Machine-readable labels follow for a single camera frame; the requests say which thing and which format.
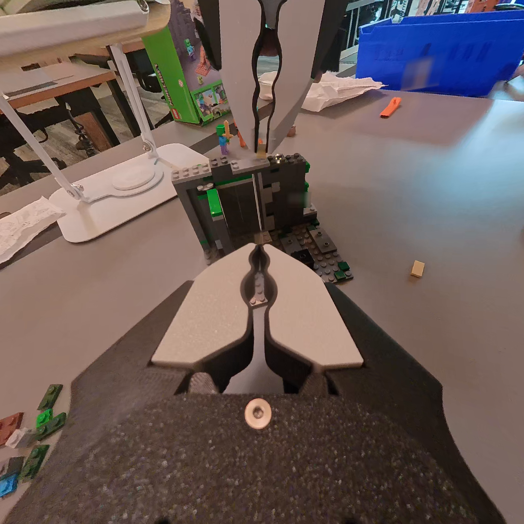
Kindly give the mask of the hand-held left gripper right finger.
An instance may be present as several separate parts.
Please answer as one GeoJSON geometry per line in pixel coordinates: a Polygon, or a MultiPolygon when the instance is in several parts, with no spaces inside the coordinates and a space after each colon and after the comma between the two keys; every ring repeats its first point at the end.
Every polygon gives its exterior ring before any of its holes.
{"type": "Polygon", "coordinates": [[[361,368],[364,359],[322,278],[271,245],[262,247],[262,259],[268,367],[295,389],[311,374],[361,368]]]}

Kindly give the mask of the green zombie toy minifigure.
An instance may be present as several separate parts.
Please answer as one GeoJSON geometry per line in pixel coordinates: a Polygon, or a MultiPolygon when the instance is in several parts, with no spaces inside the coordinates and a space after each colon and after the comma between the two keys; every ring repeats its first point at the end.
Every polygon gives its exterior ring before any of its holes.
{"type": "Polygon", "coordinates": [[[221,154],[223,156],[226,156],[230,153],[228,149],[228,144],[230,143],[230,140],[233,136],[230,131],[229,122],[224,121],[223,124],[217,125],[215,131],[219,139],[219,147],[221,150],[221,154]]]}

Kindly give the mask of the white desk lamp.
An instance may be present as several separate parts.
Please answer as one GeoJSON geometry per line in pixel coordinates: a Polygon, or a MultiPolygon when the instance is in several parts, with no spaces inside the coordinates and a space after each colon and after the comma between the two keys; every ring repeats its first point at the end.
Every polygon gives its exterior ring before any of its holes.
{"type": "Polygon", "coordinates": [[[26,65],[30,58],[75,53],[91,43],[109,45],[140,128],[142,154],[72,183],[83,186],[89,201],[76,200],[63,187],[49,197],[66,213],[58,226],[70,243],[95,239],[174,198],[172,173],[208,162],[183,144],[156,146],[122,49],[123,42],[166,27],[170,14],[168,1],[153,1],[152,6],[118,1],[1,16],[2,69],[26,65]]]}

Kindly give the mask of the brown toy brick plate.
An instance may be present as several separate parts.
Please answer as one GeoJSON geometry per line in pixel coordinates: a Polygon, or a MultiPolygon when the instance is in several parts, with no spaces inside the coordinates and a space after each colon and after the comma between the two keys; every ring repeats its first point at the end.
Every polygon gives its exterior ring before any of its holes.
{"type": "Polygon", "coordinates": [[[19,429],[23,421],[23,412],[17,412],[0,420],[1,423],[1,447],[6,445],[7,440],[19,429]]]}

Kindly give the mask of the white crumpled paper bag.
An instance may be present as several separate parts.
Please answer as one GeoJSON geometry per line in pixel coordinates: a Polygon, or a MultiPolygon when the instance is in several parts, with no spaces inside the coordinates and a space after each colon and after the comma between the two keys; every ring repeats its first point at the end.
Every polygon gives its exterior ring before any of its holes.
{"type": "MultiPolygon", "coordinates": [[[[298,80],[295,80],[294,75],[286,73],[284,70],[279,75],[276,71],[272,71],[263,73],[259,77],[259,86],[257,109],[264,106],[262,101],[267,103],[272,101],[273,90],[278,93],[279,88],[304,88],[305,80],[300,76],[298,80]]],[[[379,90],[385,86],[382,82],[375,81],[372,78],[338,77],[333,73],[324,73],[320,82],[312,83],[302,102],[301,109],[318,113],[324,108],[354,99],[369,91],[379,90]]]]}

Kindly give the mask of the white crumpled paper sheet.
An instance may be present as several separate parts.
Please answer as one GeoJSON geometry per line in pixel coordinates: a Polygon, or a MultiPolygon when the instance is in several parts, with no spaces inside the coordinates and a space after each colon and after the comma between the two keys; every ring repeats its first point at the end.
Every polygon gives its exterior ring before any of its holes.
{"type": "Polygon", "coordinates": [[[38,234],[65,216],[48,199],[40,199],[1,218],[1,264],[10,260],[38,234]]]}

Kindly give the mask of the green toy brick set box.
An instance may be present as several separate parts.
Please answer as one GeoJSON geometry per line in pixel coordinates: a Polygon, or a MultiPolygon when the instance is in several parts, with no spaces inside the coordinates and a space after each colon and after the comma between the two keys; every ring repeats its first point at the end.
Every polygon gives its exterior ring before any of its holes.
{"type": "Polygon", "coordinates": [[[195,26],[203,23],[199,1],[170,1],[169,22],[142,38],[170,115],[204,125],[231,113],[223,82],[212,66],[195,26]]]}

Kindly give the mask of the grey toy brick dungeon model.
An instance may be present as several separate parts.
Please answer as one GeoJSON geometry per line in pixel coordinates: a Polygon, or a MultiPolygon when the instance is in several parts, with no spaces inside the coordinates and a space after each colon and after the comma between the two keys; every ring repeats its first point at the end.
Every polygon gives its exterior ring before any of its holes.
{"type": "Polygon", "coordinates": [[[246,244],[272,245],[324,282],[353,279],[349,263],[321,227],[299,153],[264,159],[220,156],[172,173],[172,183],[208,264],[246,244]]]}

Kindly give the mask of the dark grey toy brick tile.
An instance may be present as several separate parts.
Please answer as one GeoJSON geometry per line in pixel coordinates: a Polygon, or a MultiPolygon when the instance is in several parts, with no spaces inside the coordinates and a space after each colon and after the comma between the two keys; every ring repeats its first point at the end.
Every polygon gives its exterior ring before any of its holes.
{"type": "Polygon", "coordinates": [[[25,461],[24,456],[13,456],[1,462],[1,480],[10,475],[19,475],[25,461]]]}

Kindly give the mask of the dark green toy brick plate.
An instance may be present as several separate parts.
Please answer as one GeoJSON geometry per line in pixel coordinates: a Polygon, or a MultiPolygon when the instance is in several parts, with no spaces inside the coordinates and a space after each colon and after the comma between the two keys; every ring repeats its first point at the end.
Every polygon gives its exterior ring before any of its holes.
{"type": "Polygon", "coordinates": [[[62,412],[58,414],[57,416],[53,417],[52,419],[50,419],[49,421],[45,422],[44,424],[40,425],[36,429],[36,434],[35,434],[36,441],[42,441],[45,438],[56,433],[58,430],[62,429],[66,421],[67,421],[67,413],[62,412]]]}
{"type": "Polygon", "coordinates": [[[63,385],[60,383],[50,384],[41,402],[38,405],[38,411],[44,412],[49,409],[52,409],[62,391],[62,388],[63,385]]]}
{"type": "Polygon", "coordinates": [[[46,454],[50,448],[49,444],[39,444],[32,448],[18,477],[20,482],[32,481],[38,474],[46,454]]]}

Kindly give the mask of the blue storage bin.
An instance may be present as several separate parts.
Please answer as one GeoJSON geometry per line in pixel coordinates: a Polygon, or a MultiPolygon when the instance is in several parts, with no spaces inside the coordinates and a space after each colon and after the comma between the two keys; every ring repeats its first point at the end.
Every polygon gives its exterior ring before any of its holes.
{"type": "Polygon", "coordinates": [[[355,77],[395,91],[483,97],[513,78],[523,11],[385,19],[360,28],[355,77]]]}

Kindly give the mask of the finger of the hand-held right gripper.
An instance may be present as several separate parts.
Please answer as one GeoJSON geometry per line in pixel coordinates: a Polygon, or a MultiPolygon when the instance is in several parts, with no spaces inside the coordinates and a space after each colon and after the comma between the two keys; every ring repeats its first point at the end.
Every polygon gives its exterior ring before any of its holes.
{"type": "Polygon", "coordinates": [[[230,108],[247,147],[256,154],[259,138],[256,66],[265,22],[261,1],[219,1],[221,79],[230,108]]]}
{"type": "Polygon", "coordinates": [[[281,1],[275,8],[279,69],[272,85],[267,152],[286,138],[313,82],[311,78],[324,1],[281,1]]]}

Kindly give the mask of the wooden background desk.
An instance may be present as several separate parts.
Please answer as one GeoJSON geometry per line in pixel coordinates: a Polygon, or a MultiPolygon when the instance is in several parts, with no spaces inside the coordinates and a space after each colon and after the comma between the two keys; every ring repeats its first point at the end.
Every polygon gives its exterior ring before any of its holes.
{"type": "Polygon", "coordinates": [[[112,70],[63,62],[30,71],[14,70],[8,82],[1,80],[1,93],[19,109],[112,80],[116,80],[112,70]]]}

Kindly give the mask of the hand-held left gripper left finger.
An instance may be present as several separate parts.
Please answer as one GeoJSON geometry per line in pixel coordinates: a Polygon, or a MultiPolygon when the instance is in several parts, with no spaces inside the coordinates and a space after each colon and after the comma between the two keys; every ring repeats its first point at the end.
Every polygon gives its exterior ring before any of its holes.
{"type": "Polygon", "coordinates": [[[257,247],[247,244],[194,279],[151,364],[207,373],[219,392],[251,363],[257,247]]]}

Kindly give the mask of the white toy brick piece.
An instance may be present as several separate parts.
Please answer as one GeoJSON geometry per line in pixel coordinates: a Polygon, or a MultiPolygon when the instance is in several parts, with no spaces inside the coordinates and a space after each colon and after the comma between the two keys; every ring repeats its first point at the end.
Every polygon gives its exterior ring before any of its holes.
{"type": "Polygon", "coordinates": [[[11,449],[27,448],[37,440],[38,430],[33,428],[15,429],[7,439],[5,445],[11,449]]]}

